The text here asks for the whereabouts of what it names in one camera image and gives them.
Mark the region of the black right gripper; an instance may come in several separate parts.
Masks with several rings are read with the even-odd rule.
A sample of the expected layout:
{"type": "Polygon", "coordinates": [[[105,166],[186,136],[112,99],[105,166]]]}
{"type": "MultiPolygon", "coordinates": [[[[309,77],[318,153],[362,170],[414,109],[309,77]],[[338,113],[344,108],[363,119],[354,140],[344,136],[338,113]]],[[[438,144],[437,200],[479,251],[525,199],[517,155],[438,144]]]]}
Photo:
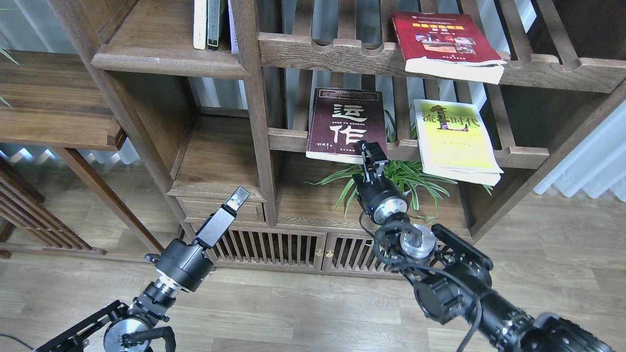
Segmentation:
{"type": "Polygon", "coordinates": [[[397,185],[384,174],[389,159],[379,144],[357,141],[363,165],[363,175],[353,176],[358,202],[373,223],[385,225],[391,221],[410,223],[408,202],[397,185]]]}

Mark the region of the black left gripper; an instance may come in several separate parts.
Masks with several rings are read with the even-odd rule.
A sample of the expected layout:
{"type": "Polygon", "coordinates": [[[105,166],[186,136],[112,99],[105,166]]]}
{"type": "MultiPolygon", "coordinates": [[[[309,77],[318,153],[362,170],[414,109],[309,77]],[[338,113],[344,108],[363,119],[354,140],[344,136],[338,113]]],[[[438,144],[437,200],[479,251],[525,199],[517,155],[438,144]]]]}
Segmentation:
{"type": "Polygon", "coordinates": [[[228,230],[250,192],[239,186],[212,214],[196,233],[192,243],[174,239],[161,254],[146,254],[146,260],[155,264],[160,273],[156,287],[163,294],[176,294],[179,290],[194,292],[213,267],[205,251],[212,249],[228,230]]]}

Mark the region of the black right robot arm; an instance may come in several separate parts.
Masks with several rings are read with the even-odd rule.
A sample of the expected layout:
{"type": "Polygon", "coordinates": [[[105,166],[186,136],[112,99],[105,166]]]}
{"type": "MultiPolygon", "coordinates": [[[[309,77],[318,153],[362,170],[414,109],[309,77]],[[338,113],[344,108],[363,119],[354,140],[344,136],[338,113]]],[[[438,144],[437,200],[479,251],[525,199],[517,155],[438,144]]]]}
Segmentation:
{"type": "Polygon", "coordinates": [[[373,253],[411,284],[427,318],[441,325],[461,316],[499,352],[610,352],[595,335],[554,313],[533,318],[492,289],[490,258],[440,224],[411,223],[408,203],[384,174],[389,160],[376,142],[357,142],[362,176],[354,176],[363,214],[379,225],[373,253]]]}

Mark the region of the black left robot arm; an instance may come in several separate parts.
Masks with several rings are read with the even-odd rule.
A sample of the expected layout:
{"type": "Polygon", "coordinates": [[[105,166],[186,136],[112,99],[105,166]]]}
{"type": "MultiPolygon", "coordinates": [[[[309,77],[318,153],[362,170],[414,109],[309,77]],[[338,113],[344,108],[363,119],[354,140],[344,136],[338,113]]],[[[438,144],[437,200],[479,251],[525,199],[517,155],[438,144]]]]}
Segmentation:
{"type": "Polygon", "coordinates": [[[191,243],[174,239],[160,254],[147,254],[159,278],[134,298],[132,306],[114,301],[38,347],[39,352],[82,352],[88,338],[106,327],[103,346],[107,352],[149,352],[150,343],[162,338],[168,352],[175,350],[174,330],[158,326],[168,322],[167,310],[181,291],[194,292],[213,268],[206,254],[226,233],[249,192],[243,187],[226,199],[195,234],[191,243]]]}

